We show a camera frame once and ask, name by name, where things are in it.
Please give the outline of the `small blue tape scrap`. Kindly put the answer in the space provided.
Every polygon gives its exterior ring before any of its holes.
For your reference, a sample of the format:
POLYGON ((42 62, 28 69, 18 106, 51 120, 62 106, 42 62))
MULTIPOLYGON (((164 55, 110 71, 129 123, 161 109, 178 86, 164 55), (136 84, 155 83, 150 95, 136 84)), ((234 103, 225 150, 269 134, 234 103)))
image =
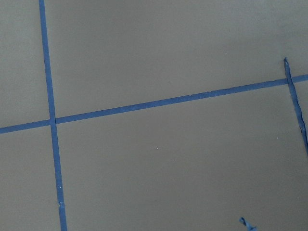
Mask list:
POLYGON ((257 227, 252 226, 245 218, 239 218, 239 222, 246 227, 247 231, 257 231, 257 227))

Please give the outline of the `blue tape strip left view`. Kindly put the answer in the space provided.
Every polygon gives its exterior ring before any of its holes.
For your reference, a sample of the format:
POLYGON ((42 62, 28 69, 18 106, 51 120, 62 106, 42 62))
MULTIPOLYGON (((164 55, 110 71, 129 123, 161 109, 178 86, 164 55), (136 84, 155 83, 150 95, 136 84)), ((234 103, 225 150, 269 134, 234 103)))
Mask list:
MULTIPOLYGON (((307 81, 308 75, 305 74, 301 76, 292 77, 292 80, 295 83, 307 81)), ((115 114, 131 112, 131 111, 138 111, 138 110, 143 110, 143 109, 148 109, 148 108, 153 108, 153 107, 160 107, 160 106, 165 106, 165 105, 170 105, 170 104, 184 103, 184 102, 196 101, 196 100, 201 100, 201 99, 206 99, 206 98, 213 98, 213 97, 218 97, 218 96, 223 96, 223 95, 236 94, 240 92, 271 88, 271 87, 282 86, 286 84, 287 84, 287 78, 284 78, 284 79, 278 79, 278 80, 273 80, 273 81, 242 85, 242 86, 232 87, 229 89, 213 90, 213 91, 179 96, 179 97, 163 99, 163 100, 158 100, 158 101, 151 101, 151 102, 146 102, 146 103, 139 103, 139 104, 133 104, 133 105, 128 105, 128 106, 116 107, 116 108, 111 108, 111 109, 104 109, 100 111, 63 116, 63 117, 56 118, 55 122, 56 124, 62 124, 62 123, 74 122, 74 121, 102 117, 102 116, 107 116, 107 115, 115 115, 115 114)), ((0 128, 0 134, 33 129, 33 128, 47 127, 50 125, 51 125, 50 120, 41 120, 41 121, 36 121, 36 122, 24 123, 24 124, 0 128)))

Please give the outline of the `vertical blue tape strip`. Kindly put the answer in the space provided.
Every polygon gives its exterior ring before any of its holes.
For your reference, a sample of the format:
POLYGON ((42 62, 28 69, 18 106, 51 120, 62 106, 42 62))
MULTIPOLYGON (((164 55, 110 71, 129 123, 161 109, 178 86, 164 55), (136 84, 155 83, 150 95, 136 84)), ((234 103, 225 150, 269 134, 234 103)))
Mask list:
POLYGON ((67 220, 66 220, 62 171, 61 171, 61 160, 60 160, 60 151, 59 151, 59 143, 58 143, 57 124, 56 124, 45 2, 43 0, 40 0, 38 3, 39 3, 40 26, 41 26, 41 36, 42 36, 42 48, 43 48, 43 58, 44 58, 44 67, 45 67, 48 107, 49 107, 49 116, 50 116, 49 121, 50 121, 50 127, 51 127, 51 143, 52 143, 52 151, 53 151, 57 203, 58 203, 58 211, 59 211, 59 219, 60 219, 60 230, 66 231, 68 230, 68 227, 67 227, 67 220))

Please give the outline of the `short crumpled blue tape strip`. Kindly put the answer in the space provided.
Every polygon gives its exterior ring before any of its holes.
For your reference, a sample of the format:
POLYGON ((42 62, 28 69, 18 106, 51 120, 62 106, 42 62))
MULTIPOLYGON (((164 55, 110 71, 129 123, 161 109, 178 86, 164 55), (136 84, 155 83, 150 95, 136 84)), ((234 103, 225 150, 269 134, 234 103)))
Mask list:
POLYGON ((298 96, 297 96, 295 85, 294 85, 294 82, 293 82, 293 79, 292 79, 291 69, 290 69, 290 65, 289 65, 287 57, 284 58, 283 62, 284 62, 285 76, 286 76, 286 79, 287 79, 288 88, 289 88, 291 99, 292 99, 292 102, 293 102, 295 115, 296 115, 298 125, 299 125, 300 131, 301 131, 301 136, 302 136, 302 139, 303 139, 303 143, 304 143, 306 153, 308 153, 308 138, 307 138, 306 124, 305 124, 303 116, 302 116, 302 109, 301 109, 301 106, 300 106, 299 101, 298 101, 298 96))

